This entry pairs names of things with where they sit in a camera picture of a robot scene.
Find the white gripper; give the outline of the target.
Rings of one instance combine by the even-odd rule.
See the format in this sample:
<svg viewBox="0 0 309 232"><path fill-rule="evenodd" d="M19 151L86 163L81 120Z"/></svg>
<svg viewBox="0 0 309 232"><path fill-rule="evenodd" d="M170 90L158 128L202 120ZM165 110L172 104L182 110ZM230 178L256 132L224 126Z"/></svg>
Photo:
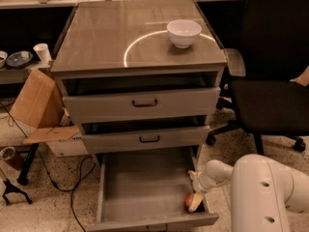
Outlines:
<svg viewBox="0 0 309 232"><path fill-rule="evenodd" d="M216 182L204 172L188 170L187 174L192 180L193 189L196 191L192 193L192 203L188 211L195 212L204 199L202 193L210 192L216 186Z"/></svg>

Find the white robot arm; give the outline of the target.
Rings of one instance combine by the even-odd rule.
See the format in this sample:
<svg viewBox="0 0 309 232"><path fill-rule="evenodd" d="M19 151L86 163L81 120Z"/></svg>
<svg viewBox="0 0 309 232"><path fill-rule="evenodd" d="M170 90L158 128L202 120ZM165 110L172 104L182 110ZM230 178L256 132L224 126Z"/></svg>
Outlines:
<svg viewBox="0 0 309 232"><path fill-rule="evenodd" d="M191 213L211 189L231 186L231 232L290 232L288 212L309 212L309 175L261 155L230 166L212 159L188 172L193 191L184 204Z"/></svg>

